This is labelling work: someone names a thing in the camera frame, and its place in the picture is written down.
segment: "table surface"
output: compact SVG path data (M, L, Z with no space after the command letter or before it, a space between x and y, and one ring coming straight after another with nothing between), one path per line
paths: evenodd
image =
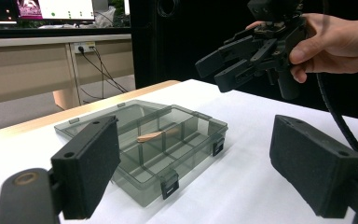
M196 167L182 178L167 200L140 206L115 184L106 188L88 220L64 223L351 223L316 217L311 208L270 164L269 145L277 114L302 119L348 145L331 115L239 91L221 93L215 85L167 81L90 105L0 130L0 186L19 171L49 169L50 158L67 143L54 125L131 99L179 105L228 125L225 149L205 170ZM358 139L358 119L345 118Z
M0 47L66 44L86 41L104 41L131 39L131 35L78 35L78 36L54 36L54 37L28 37L28 38L0 38Z

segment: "finger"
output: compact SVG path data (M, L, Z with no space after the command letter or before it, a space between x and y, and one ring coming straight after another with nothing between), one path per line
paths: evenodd
M263 23L262 21L255 21L255 22L252 22L251 24L249 24L248 26L246 26L246 30L249 30L249 29L252 29L252 28L255 28L256 26L260 25L261 23Z
M295 65L290 69L295 81L304 83L307 80L307 74L301 65Z
M289 60L293 64L303 63L324 49L323 41L319 36L300 41L290 52Z

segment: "desk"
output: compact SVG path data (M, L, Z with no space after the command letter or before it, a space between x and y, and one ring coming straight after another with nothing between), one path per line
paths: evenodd
M131 35L82 35L0 39L0 102L54 92L63 109L81 105L77 87L101 80L75 43L93 41L113 78L133 75ZM94 53L86 53L100 64Z
M328 113L230 91L196 80L164 82L0 131L0 186L21 170L49 169L50 157L67 142L54 125L132 98L180 105L228 124L225 149L202 172L196 168L180 180L181 187L146 208L114 184L86 223L351 223L316 217L293 186L270 164L269 144L276 114L302 119L348 145ZM358 139L358 119L345 118ZM191 183L191 175L196 176ZM79 223L65 220L64 223Z

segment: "floor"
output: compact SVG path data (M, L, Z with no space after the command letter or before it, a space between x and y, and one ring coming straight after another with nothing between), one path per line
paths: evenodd
M118 77L115 78L115 82L126 91L135 90L134 76ZM119 95L121 91L105 81L104 83L96 82L82 85L79 88L79 94L84 105ZM54 103L52 92L3 102L0 103L0 129L60 111L62 109Z

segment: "human hand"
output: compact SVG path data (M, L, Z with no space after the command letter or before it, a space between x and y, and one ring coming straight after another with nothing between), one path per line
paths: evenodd
M291 73L303 83L306 72L357 73L358 21L323 14L304 14L310 38L299 42L289 60Z

